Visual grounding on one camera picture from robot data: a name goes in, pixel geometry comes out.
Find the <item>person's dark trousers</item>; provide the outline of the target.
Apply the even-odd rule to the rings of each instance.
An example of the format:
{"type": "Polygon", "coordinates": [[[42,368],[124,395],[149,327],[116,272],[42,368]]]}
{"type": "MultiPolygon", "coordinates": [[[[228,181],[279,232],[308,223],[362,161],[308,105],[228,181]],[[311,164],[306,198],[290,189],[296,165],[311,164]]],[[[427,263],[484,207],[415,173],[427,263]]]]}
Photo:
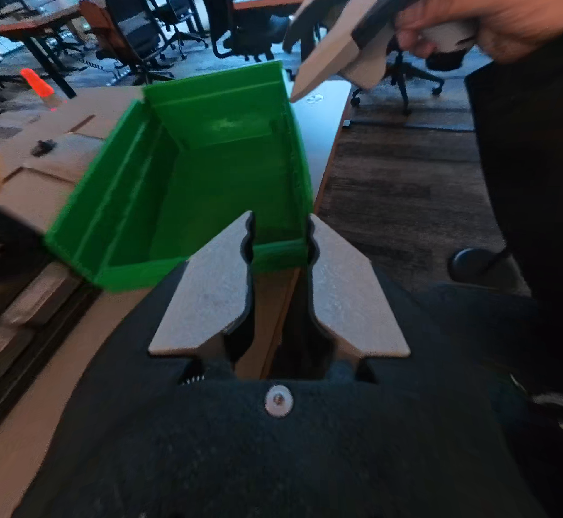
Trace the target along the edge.
{"type": "Polygon", "coordinates": [[[562,517],[562,47],[494,61],[466,88],[490,204],[533,300],[467,287],[427,298],[503,434],[505,516],[562,517]]]}

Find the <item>orange red object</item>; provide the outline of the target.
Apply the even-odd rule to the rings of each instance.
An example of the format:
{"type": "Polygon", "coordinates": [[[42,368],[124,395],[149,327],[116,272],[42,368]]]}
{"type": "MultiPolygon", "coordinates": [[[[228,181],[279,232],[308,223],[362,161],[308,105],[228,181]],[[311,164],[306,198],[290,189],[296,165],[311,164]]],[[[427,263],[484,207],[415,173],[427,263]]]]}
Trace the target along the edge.
{"type": "Polygon", "coordinates": [[[23,68],[19,71],[21,77],[27,82],[30,88],[39,98],[47,100],[55,96],[55,90],[33,69],[23,68]]]}

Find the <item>bank of clear drawers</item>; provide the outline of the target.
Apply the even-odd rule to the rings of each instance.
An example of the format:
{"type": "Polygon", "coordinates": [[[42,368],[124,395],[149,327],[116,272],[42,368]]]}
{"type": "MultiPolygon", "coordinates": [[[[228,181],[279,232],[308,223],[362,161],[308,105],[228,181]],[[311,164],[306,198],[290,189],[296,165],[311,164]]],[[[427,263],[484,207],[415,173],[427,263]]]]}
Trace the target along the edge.
{"type": "Polygon", "coordinates": [[[48,264],[1,314],[1,377],[80,287],[69,268],[48,264]]]}

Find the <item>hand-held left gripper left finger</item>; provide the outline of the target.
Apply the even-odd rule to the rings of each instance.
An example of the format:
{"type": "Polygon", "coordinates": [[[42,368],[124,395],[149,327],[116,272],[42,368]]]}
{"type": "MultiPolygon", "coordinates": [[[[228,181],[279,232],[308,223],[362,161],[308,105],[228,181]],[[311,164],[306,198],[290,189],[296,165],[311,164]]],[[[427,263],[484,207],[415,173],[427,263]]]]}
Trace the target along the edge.
{"type": "Polygon", "coordinates": [[[195,252],[159,323],[154,357],[228,357],[225,338],[248,317],[253,304],[254,213],[243,212],[195,252]]]}

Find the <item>green plastic bin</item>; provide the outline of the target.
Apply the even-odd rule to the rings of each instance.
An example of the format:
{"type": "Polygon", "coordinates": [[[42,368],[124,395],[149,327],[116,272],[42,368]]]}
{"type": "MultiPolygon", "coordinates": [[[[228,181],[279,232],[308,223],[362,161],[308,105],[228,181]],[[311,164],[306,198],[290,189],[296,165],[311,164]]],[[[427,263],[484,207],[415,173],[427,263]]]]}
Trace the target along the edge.
{"type": "Polygon", "coordinates": [[[45,234],[111,292],[156,286],[244,212],[252,267],[304,266],[313,190],[280,61],[145,86],[45,234]]]}

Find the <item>person's black shoe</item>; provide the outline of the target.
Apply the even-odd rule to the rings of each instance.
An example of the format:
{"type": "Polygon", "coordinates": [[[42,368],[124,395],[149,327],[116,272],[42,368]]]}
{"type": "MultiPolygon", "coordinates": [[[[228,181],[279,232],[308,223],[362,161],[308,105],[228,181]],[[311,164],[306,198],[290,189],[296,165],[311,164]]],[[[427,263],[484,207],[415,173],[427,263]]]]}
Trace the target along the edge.
{"type": "Polygon", "coordinates": [[[517,284],[507,247],[495,253],[484,248],[459,250],[448,260],[447,272],[454,282],[491,289],[513,289],[517,284]]]}

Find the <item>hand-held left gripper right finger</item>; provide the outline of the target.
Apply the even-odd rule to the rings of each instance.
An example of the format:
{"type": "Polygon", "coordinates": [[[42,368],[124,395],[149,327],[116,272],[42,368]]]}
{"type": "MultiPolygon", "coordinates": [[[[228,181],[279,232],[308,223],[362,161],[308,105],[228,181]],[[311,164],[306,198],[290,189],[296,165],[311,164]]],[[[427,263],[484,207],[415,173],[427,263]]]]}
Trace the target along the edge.
{"type": "Polygon", "coordinates": [[[371,261],[314,214],[307,218],[308,310],[334,360],[405,359],[405,340],[371,261]]]}

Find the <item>person's right hand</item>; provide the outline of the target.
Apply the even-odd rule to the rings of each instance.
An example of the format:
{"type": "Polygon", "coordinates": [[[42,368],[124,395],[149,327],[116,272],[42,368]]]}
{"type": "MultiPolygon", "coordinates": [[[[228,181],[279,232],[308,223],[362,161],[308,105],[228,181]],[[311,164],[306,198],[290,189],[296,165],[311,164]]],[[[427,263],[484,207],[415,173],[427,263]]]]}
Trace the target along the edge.
{"type": "Polygon", "coordinates": [[[435,44],[423,31],[478,20],[476,44],[491,59],[511,63],[562,35],[562,0],[419,0],[395,20],[399,46],[428,57],[435,44]]]}

